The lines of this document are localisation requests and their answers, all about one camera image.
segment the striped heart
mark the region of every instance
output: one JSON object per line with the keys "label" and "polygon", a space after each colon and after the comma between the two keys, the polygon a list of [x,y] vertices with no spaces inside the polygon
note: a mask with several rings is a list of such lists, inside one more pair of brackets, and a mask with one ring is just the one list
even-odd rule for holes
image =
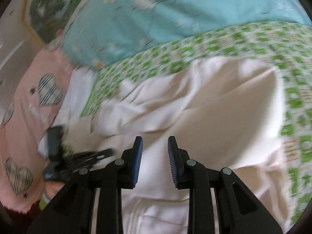
{"label": "striped heart", "polygon": [[14,100],[11,101],[11,103],[9,104],[9,107],[7,108],[7,110],[5,111],[5,114],[3,116],[2,119],[2,124],[5,126],[10,119],[12,118],[14,112]]}
{"label": "striped heart", "polygon": [[18,168],[12,158],[5,162],[5,171],[15,195],[26,191],[32,184],[32,173],[26,167]]}
{"label": "striped heart", "polygon": [[63,97],[53,74],[45,74],[39,82],[39,105],[57,105]]}

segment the bed sheet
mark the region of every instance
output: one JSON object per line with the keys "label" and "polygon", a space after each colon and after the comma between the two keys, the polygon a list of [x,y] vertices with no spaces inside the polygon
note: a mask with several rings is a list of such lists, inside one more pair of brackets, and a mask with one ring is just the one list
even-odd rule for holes
{"label": "bed sheet", "polygon": [[101,68],[162,43],[260,21],[312,26],[298,0],[84,0],[65,29],[64,50]]}
{"label": "bed sheet", "polygon": [[82,115],[94,114],[121,81],[173,74],[197,58],[248,57],[276,66],[283,77],[286,113],[283,136],[292,180],[295,223],[312,197],[312,28],[295,23],[260,22],[231,26],[140,52],[102,69]]}

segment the yellow trim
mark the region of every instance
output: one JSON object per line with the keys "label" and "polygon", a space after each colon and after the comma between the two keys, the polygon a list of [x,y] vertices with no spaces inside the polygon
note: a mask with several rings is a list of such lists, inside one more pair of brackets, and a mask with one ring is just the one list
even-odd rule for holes
{"label": "yellow trim", "polygon": [[41,198],[41,201],[39,202],[39,209],[42,211],[47,205],[48,203],[46,203],[46,201]]}
{"label": "yellow trim", "polygon": [[41,46],[45,46],[46,44],[42,41],[39,35],[32,29],[32,27],[26,22],[25,15],[26,15],[26,8],[27,8],[28,0],[24,0],[23,10],[21,13],[21,22],[26,28],[26,30],[30,33],[30,35],[36,40],[36,42]]}

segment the white cloth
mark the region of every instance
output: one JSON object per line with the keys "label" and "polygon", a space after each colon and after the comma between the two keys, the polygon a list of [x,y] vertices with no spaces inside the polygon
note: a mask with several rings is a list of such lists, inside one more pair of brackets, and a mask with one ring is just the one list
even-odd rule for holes
{"label": "white cloth", "polygon": [[[96,73],[87,67],[80,67],[73,71],[66,96],[52,127],[59,125],[67,127],[70,121],[75,122],[80,119],[88,102],[95,76]],[[45,134],[38,144],[38,152],[47,158],[48,150],[47,135]]]}
{"label": "white cloth", "polygon": [[[138,183],[122,191],[125,233],[187,232],[188,191],[174,188],[168,162],[172,135],[207,168],[235,170],[286,229],[290,182],[279,136],[283,86],[276,73],[254,60],[196,60],[174,75],[124,80],[120,93],[101,104],[92,126],[88,120],[80,129],[91,133],[93,127],[91,136],[102,136],[98,150],[114,147],[120,157],[135,136],[143,137]],[[83,145],[85,136],[71,136]]]}

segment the green patterned blanket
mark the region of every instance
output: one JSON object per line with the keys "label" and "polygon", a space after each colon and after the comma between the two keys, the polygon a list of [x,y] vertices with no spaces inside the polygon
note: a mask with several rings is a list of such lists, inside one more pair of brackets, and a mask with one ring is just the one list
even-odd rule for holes
{"label": "green patterned blanket", "polygon": [[294,223],[312,196],[312,28],[286,22],[250,23],[143,51],[98,73],[83,115],[95,113],[125,78],[137,81],[176,73],[194,59],[215,55],[258,59],[281,71],[287,110],[281,135],[292,180]]}

